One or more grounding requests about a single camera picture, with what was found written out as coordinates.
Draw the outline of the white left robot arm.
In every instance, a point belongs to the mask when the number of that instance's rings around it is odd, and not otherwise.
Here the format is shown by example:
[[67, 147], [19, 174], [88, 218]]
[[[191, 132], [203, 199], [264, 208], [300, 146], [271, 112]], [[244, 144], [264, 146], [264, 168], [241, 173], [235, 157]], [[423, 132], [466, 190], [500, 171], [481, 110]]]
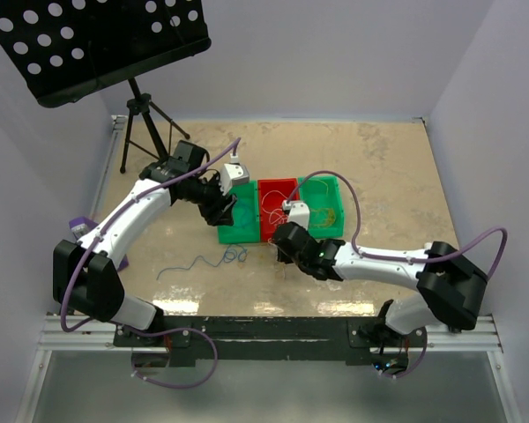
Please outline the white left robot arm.
[[234, 141], [226, 150], [229, 162], [206, 180], [210, 162], [201, 148], [181, 142], [175, 154], [147, 167], [127, 197], [91, 232], [77, 241], [63, 240], [53, 253], [53, 295], [61, 306], [61, 327], [70, 332], [69, 310], [91, 320], [134, 329], [144, 345], [157, 345], [165, 335], [161, 310], [127, 294], [118, 268], [132, 243], [175, 202], [197, 205], [209, 226], [233, 224], [236, 197], [231, 189], [247, 182], [249, 174]]

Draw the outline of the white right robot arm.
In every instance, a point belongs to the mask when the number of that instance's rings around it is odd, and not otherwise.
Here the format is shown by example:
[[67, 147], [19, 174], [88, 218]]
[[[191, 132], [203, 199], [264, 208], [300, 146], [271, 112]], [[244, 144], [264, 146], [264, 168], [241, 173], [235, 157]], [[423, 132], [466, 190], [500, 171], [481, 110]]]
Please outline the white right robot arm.
[[384, 306], [375, 325], [383, 345], [394, 346], [431, 324], [454, 330], [473, 330], [476, 325], [488, 276], [446, 242], [409, 251], [369, 249], [350, 241], [318, 241], [303, 226], [288, 222], [277, 227], [272, 243], [281, 262], [294, 263], [317, 280], [367, 280], [414, 291]]

